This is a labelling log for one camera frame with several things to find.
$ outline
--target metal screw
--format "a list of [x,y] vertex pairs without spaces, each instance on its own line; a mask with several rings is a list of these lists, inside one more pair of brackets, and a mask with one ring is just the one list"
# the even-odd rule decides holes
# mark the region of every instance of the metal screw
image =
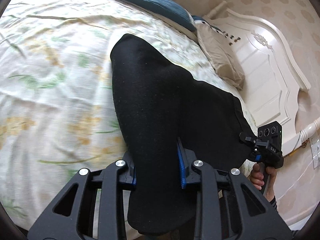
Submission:
[[239,171],[239,169],[237,169],[237,168],[233,168],[233,169],[231,169],[231,174],[233,174],[233,175],[239,175],[239,174],[240,174],[240,171]]
[[89,170],[86,168],[79,170],[79,174],[82,176],[87,175],[88,173],[89,173]]
[[116,161],[116,166],[118,167],[122,167],[125,165],[125,161],[124,160],[119,160],[119,161]]
[[201,160],[196,160],[196,161],[193,162],[193,165],[194,165],[194,166],[197,166],[197,167],[201,167],[201,166],[203,165],[203,161],[201,161]]

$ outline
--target white headboard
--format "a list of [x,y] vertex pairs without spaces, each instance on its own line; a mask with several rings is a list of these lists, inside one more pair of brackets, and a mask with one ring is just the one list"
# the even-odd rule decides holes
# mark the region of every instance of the white headboard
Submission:
[[227,12],[227,18],[208,22],[226,32],[244,70],[245,83],[240,94],[256,126],[278,121],[283,130],[283,154],[287,155],[293,150],[289,145],[299,141],[294,125],[298,92],[308,91],[310,83],[295,62],[283,34],[273,24],[230,9]]

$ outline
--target mattress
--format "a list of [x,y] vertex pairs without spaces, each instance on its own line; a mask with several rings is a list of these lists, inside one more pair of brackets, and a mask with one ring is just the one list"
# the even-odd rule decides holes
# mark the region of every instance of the mattress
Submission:
[[[196,42],[129,3],[12,0],[0,19],[0,200],[17,225],[29,229],[80,168],[103,169],[126,151],[110,61],[125,33],[241,100]],[[243,166],[246,175],[250,165]],[[128,239],[138,236],[126,228]]]

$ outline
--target beige pillowcase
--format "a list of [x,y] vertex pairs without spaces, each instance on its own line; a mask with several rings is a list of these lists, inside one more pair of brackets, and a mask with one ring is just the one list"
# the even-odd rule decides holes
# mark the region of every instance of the beige pillowcase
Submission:
[[199,45],[217,75],[230,85],[242,89],[244,71],[239,64],[228,39],[204,21],[195,21]]

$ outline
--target hand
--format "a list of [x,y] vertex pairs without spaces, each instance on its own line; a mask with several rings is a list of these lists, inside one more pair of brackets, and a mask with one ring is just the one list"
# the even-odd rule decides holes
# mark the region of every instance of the hand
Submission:
[[[269,185],[268,185],[265,197],[270,202],[275,197],[273,185],[275,184],[275,181],[276,181],[277,171],[273,167],[267,167],[266,172],[270,175],[270,180],[269,180]],[[264,182],[263,182],[263,174],[260,172],[260,166],[258,163],[253,165],[249,180],[258,190],[261,190],[261,186],[264,185]]]

